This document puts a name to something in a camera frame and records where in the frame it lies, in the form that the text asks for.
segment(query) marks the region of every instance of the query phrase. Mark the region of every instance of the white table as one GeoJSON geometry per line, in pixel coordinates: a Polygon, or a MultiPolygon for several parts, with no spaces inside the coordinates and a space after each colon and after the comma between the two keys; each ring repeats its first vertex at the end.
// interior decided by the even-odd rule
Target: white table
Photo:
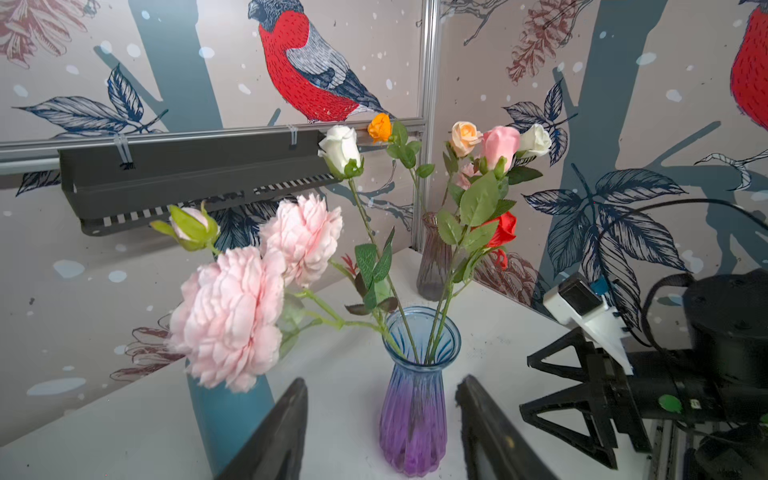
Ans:
{"type": "MultiPolygon", "coordinates": [[[[434,306],[415,291],[420,260],[412,250],[397,253],[392,278],[404,304],[434,306]]],[[[356,295],[346,280],[319,294],[338,312],[346,312],[343,304],[356,295]]],[[[567,332],[563,326],[477,283],[452,302],[450,317],[461,331],[462,351],[444,371],[448,451],[438,471],[426,478],[466,478],[454,396],[470,373],[561,480],[643,478],[646,455],[636,453],[626,435],[617,435],[619,470],[612,471],[522,421],[520,404],[574,385],[526,366],[528,355],[567,332]]],[[[578,364],[575,354],[561,355],[550,360],[578,364]]],[[[293,351],[269,372],[275,399],[297,376],[309,388],[302,478],[404,478],[385,462],[378,443],[379,412],[391,371],[392,360],[372,330],[318,326],[303,333],[293,351]]],[[[587,433],[576,411],[545,418],[587,433]]],[[[210,480],[182,362],[0,449],[0,478],[210,480]]]]}

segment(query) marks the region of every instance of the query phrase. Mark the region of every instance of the glass vase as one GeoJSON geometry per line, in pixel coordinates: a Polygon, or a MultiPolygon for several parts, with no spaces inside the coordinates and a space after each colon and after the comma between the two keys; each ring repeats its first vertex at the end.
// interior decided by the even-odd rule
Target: glass vase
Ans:
{"type": "Polygon", "coordinates": [[[456,325],[446,318],[435,361],[421,365],[435,310],[424,306],[404,310],[417,352],[413,352],[400,312],[394,312],[387,319],[387,328],[403,356],[384,342],[395,366],[379,420],[379,445],[395,470],[409,477],[421,477],[434,472],[445,456],[448,438],[442,370],[455,360],[462,348],[462,338],[456,325]]]}
{"type": "Polygon", "coordinates": [[[416,289],[425,299],[437,302],[448,279],[452,251],[437,231],[437,214],[427,212],[422,217],[422,222],[425,242],[419,276],[416,277],[416,289]]]}

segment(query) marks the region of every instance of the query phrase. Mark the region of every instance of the pink rose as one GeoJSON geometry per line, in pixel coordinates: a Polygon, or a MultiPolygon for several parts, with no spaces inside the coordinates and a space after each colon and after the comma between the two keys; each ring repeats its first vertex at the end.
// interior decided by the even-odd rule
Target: pink rose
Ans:
{"type": "Polygon", "coordinates": [[[286,285],[295,280],[307,288],[326,271],[342,226],[341,207],[329,212],[326,201],[315,194],[299,197],[298,204],[283,200],[277,214],[261,227],[261,251],[282,252],[286,285]]]}
{"type": "Polygon", "coordinates": [[[505,157],[504,171],[509,171],[512,161],[520,146],[520,132],[512,127],[493,127],[482,136],[483,156],[488,162],[488,169],[496,168],[498,159],[505,157]]]}
{"type": "Polygon", "coordinates": [[[463,190],[467,190],[472,186],[472,184],[469,183],[469,178],[474,177],[475,174],[477,174],[477,171],[475,171],[475,165],[473,165],[471,162],[467,163],[464,167],[461,167],[458,170],[458,175],[456,175],[456,179],[453,181],[453,183],[461,187],[463,190]]]}
{"type": "Polygon", "coordinates": [[[226,381],[231,391],[247,392],[275,366],[285,269],[279,252],[262,258],[256,247],[233,248],[181,286],[184,301],[171,315],[167,342],[187,356],[187,371],[200,385],[226,381]]]}

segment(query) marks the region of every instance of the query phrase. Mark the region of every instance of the red rose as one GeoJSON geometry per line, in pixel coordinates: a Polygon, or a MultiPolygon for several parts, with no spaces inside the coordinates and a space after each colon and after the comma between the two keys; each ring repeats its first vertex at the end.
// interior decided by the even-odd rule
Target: red rose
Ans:
{"type": "Polygon", "coordinates": [[[483,225],[488,225],[496,220],[498,220],[498,226],[496,227],[496,233],[493,234],[493,238],[491,238],[491,241],[486,245],[488,248],[498,248],[515,239],[515,227],[518,224],[517,217],[507,212],[500,217],[485,222],[483,225]]]}

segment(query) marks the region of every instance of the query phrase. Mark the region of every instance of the purple vase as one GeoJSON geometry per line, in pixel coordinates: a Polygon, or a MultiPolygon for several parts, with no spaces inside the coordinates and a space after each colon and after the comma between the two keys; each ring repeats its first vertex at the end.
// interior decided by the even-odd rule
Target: purple vase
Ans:
{"type": "Polygon", "coordinates": [[[393,313],[387,319],[387,327],[405,358],[384,342],[395,367],[379,420],[379,444],[384,458],[395,470],[409,477],[421,477],[434,472],[445,456],[448,437],[442,370],[455,360],[462,348],[462,337],[456,325],[446,318],[435,361],[428,366],[419,365],[424,361],[435,310],[424,306],[404,310],[417,352],[413,352],[400,313],[393,313]]]}

